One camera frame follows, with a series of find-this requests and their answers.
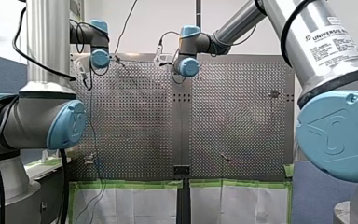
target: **black bracket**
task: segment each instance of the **black bracket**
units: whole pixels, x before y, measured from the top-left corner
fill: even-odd
[[[271,97],[271,98],[278,98],[279,95],[281,95],[281,93],[278,92],[278,91],[275,91],[275,90],[270,91],[269,94],[268,94],[268,96]]]
[[[190,175],[190,166],[188,165],[173,166],[173,172],[176,175]]]

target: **metal pegboard backdrop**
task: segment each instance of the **metal pegboard backdrop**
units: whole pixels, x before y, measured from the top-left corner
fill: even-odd
[[[291,69],[280,56],[201,64],[191,93],[190,178],[284,179],[293,160]]]
[[[87,91],[78,77],[75,89],[86,104],[89,122],[71,165],[74,180],[98,176],[173,179],[171,76],[151,63],[151,55],[134,60],[144,62],[123,61],[125,67],[111,62],[106,75],[94,76],[92,91]],[[90,127],[91,95],[91,118],[101,159],[96,162],[101,164],[99,175],[93,165],[84,162],[96,151]]]
[[[192,178],[283,178],[292,158],[294,77],[281,57],[200,57],[200,76],[183,85],[155,68],[152,54],[120,57],[137,63],[111,63],[104,77],[94,77],[102,173],[84,162],[95,153],[88,123],[73,156],[74,180],[173,179],[177,164],[190,164]],[[78,79],[78,98],[90,112],[91,91]]]

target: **blue joint cap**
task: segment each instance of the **blue joint cap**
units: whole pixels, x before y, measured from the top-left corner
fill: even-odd
[[[74,147],[86,127],[86,109],[81,101],[68,102],[57,114],[48,130],[50,150]]]
[[[182,27],[182,30],[180,31],[180,36],[182,38],[188,38],[193,35],[199,35],[200,34],[200,28],[195,25],[186,25]]]
[[[110,63],[110,55],[106,49],[95,49],[91,53],[92,66],[98,69],[105,68]]]
[[[89,21],[93,26],[98,27],[100,30],[107,32],[106,21],[91,20]]]
[[[320,170],[358,183],[358,91],[330,91],[301,110],[296,138]]]
[[[200,70],[200,63],[196,59],[186,58],[179,63],[179,72],[183,77],[193,77]]]

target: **green tape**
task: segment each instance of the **green tape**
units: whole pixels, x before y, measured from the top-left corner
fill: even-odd
[[[55,166],[55,165],[58,165],[60,163],[61,163],[61,159],[51,159],[51,160],[45,161],[43,163],[41,161],[34,161],[34,162],[26,164],[25,166],[29,167],[29,166],[34,166],[34,165],[37,165],[37,164],[46,165],[46,166]]]
[[[284,165],[284,173],[286,174],[286,177],[293,177],[293,173],[295,172],[295,165],[294,164],[289,164],[289,165]]]
[[[75,202],[75,193],[76,188],[72,188],[73,183],[69,186],[69,208],[68,208],[68,215],[69,215],[69,224],[74,223],[74,202]]]
[[[100,180],[74,182],[74,189],[181,189],[182,181],[125,181],[125,180]]]
[[[224,186],[260,188],[260,189],[288,189],[290,182],[262,182],[249,180],[231,179],[209,179],[209,180],[190,180],[191,188],[213,188]]]
[[[288,186],[287,192],[287,224],[292,223],[292,206],[293,206],[293,183]]]

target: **black cable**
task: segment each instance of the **black cable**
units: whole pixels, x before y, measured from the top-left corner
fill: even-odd
[[[99,32],[102,35],[104,35],[106,37],[106,39],[108,40],[108,42],[110,42],[109,34],[106,31],[94,26],[93,24],[89,24],[89,23],[86,23],[86,22],[83,22],[83,21],[75,21],[73,19],[70,19],[69,21],[74,22],[76,25],[87,25],[87,26],[91,27],[92,29],[94,29],[97,32]]]
[[[252,32],[242,41],[238,42],[238,43],[233,43],[233,44],[228,44],[228,43],[223,43],[221,42],[218,38],[216,38],[216,35],[213,34],[214,39],[216,40],[217,43],[219,43],[220,45],[224,45],[226,47],[232,47],[232,46],[238,46],[240,44],[243,44],[245,41],[247,41],[249,38],[252,37],[252,35],[255,33],[255,28],[257,27],[257,25],[254,26]]]
[[[127,23],[129,22],[129,19],[130,19],[130,17],[131,17],[131,14],[132,14],[133,9],[135,8],[135,5],[136,5],[137,2],[138,2],[138,0],[135,0],[135,1],[133,2],[132,7],[131,7],[131,10],[130,10],[130,13],[129,13],[127,19],[126,19],[126,22],[124,23],[123,31],[121,32],[121,35],[118,37],[117,46],[116,46],[116,49],[115,49],[115,55],[117,54],[118,47],[120,46],[121,37],[124,35],[124,32],[126,31]]]
[[[166,35],[169,35],[169,34],[179,35],[179,36],[180,36],[180,34],[177,33],[177,32],[175,32],[175,31],[165,32],[165,33],[161,36],[161,38],[159,39],[159,42],[158,42],[158,44],[161,46],[161,53],[162,53],[162,51],[164,50],[164,45],[162,44],[163,39],[164,39],[164,37],[165,37]]]
[[[84,32],[83,27],[81,27],[80,24],[77,21],[75,21],[73,19],[70,19],[69,21],[72,21],[72,22],[74,22],[76,24],[76,40],[77,40],[76,50],[77,50],[77,53],[83,53],[83,50],[84,50],[84,47],[85,47],[84,38],[86,36],[86,33]],[[81,39],[83,40],[81,49],[79,49],[79,43],[80,43],[79,30],[81,32]]]
[[[98,164],[96,164],[96,169],[97,169],[98,177],[100,178],[100,181],[101,181],[102,188],[101,188],[100,192],[96,196],[94,196],[91,200],[89,200],[89,202],[86,204],[86,206],[80,211],[80,213],[76,217],[75,224],[77,224],[80,216],[84,212],[86,212],[86,210],[89,208],[90,204],[95,199],[97,199],[100,196],[101,196],[101,198],[103,197],[104,189],[106,189],[106,184],[107,184],[106,180],[103,183],[103,176],[101,174],[101,159],[100,159],[101,157],[100,157],[100,151],[99,151],[98,146],[97,146],[97,133],[95,132],[95,128],[94,128],[94,125],[92,123],[92,91],[91,91],[90,98],[89,98],[89,126],[91,127],[92,134],[93,134],[93,137],[94,137],[94,147],[95,147],[95,152],[96,152],[97,159],[98,159]]]
[[[266,10],[260,6],[260,3],[258,2],[258,0],[255,0],[255,6],[257,7],[257,9],[258,9],[261,13],[263,13],[264,15],[267,16]]]
[[[92,67],[92,65],[91,65],[91,58],[89,58],[89,69],[90,69],[90,71],[92,71],[92,72],[94,73],[94,75],[97,75],[98,77],[103,77],[104,75],[107,74],[107,72],[109,71],[109,68],[110,68],[110,64],[107,65],[107,67],[106,67],[106,69],[104,70],[103,73],[99,74],[99,73],[97,73],[97,72],[94,70],[94,68]]]
[[[62,214],[61,224],[65,224],[66,217],[68,216],[69,208],[69,178],[68,178],[68,161],[66,159],[65,149],[60,149],[62,158],[62,169],[63,169],[63,203],[62,203]]]
[[[295,11],[293,11],[292,15],[290,15],[289,19],[287,19],[286,24],[283,26],[282,35],[281,35],[281,53],[284,58],[284,61],[287,64],[289,64],[289,66],[292,65],[290,64],[289,57],[287,56],[286,41],[287,41],[287,36],[289,36],[290,27],[292,26],[292,23],[298,16],[298,14],[300,14],[302,10],[304,10],[304,8],[306,8],[307,5],[313,1],[316,0],[304,0],[300,4],[298,4]]]
[[[178,54],[178,52],[179,52],[179,49],[177,49],[176,52],[175,52],[175,54],[173,55],[172,64],[173,64],[173,62],[175,61],[175,57],[176,57],[176,54]],[[186,81],[187,77],[184,77],[181,82],[178,82],[178,81],[175,80],[175,77],[173,76],[173,71],[172,71],[172,70],[173,70],[173,66],[171,67],[171,77],[172,77],[172,81],[173,81],[175,84],[177,84],[177,85],[182,85],[182,84]]]
[[[8,120],[8,117],[10,115],[10,111],[11,111],[13,105],[17,103],[18,99],[19,99],[19,97],[15,96],[11,100],[11,102],[8,105],[8,108],[5,111],[5,114],[4,114],[3,118],[2,118],[2,122],[1,122],[1,125],[0,125],[0,142],[1,142],[3,134],[4,134],[4,129],[5,129],[6,125],[7,125],[7,120]],[[2,177],[2,171],[1,171],[1,167],[0,167],[0,223],[1,224],[5,224],[5,218],[6,218],[5,204],[6,204],[5,186],[4,186],[4,180],[3,180],[3,177]]]
[[[21,32],[21,28],[22,28],[22,19],[24,18],[24,14],[25,14],[25,11],[27,10],[27,7],[25,7],[21,14],[20,14],[20,22],[19,22],[19,28],[17,30],[17,33],[16,35],[14,36],[14,39],[13,39],[13,42],[12,42],[12,46],[13,46],[13,49],[16,50],[22,57],[24,57],[26,60],[30,61],[31,63],[34,63],[36,65],[38,65],[39,67],[45,69],[46,71],[56,75],[56,76],[59,76],[59,77],[64,77],[64,78],[68,78],[70,81],[76,81],[76,78],[75,77],[71,77],[71,76],[68,76],[64,73],[61,73],[61,72],[58,72],[58,71],[55,71],[45,65],[43,65],[42,63],[38,62],[37,60],[31,58],[30,56],[28,56],[27,54],[23,53],[18,47],[17,47],[17,40],[19,39],[19,36],[20,36],[20,32]]]

